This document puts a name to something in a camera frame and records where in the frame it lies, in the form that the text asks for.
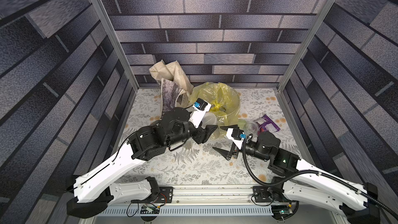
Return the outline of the clear jar of mung beans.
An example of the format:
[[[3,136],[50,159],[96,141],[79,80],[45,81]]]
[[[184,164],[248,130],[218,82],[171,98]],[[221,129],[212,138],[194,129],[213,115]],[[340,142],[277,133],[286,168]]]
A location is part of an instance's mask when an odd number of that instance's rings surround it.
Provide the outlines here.
[[[259,126],[256,122],[249,121],[244,125],[244,133],[246,135],[252,134],[253,136],[258,135]]]

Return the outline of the yellow plastic trash bag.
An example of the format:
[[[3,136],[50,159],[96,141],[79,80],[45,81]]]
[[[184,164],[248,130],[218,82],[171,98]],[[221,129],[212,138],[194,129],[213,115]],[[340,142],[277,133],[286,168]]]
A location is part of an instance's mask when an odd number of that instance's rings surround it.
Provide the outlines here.
[[[238,124],[240,96],[232,87],[224,83],[204,83],[194,87],[189,103],[193,104],[197,98],[211,104],[210,112],[216,116],[218,126]]]

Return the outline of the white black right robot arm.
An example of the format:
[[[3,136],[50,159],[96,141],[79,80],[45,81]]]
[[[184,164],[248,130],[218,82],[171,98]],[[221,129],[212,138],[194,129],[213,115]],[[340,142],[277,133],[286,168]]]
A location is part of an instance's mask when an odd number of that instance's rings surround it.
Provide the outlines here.
[[[252,135],[238,125],[225,126],[222,130],[233,145],[231,151],[217,151],[226,158],[241,153],[248,174],[266,188],[273,201],[309,203],[342,215],[351,224],[380,223],[381,204],[375,185],[353,183],[313,166],[280,148],[280,139],[272,133],[262,132],[253,141]],[[257,177],[248,157],[268,162],[268,169],[276,175],[274,179],[266,183]]]

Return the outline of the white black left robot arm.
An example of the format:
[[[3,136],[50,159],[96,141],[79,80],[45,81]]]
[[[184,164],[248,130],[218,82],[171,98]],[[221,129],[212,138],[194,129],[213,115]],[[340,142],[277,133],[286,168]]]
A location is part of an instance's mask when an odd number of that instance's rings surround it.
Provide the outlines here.
[[[154,177],[133,183],[118,183],[128,171],[150,159],[172,150],[172,145],[182,147],[193,139],[197,144],[208,141],[217,125],[202,127],[205,110],[188,110],[176,107],[166,112],[151,125],[142,127],[127,137],[118,151],[88,173],[73,175],[67,180],[67,190],[74,197],[68,201],[66,212],[77,218],[90,218],[108,206],[123,202],[150,203],[161,191]]]

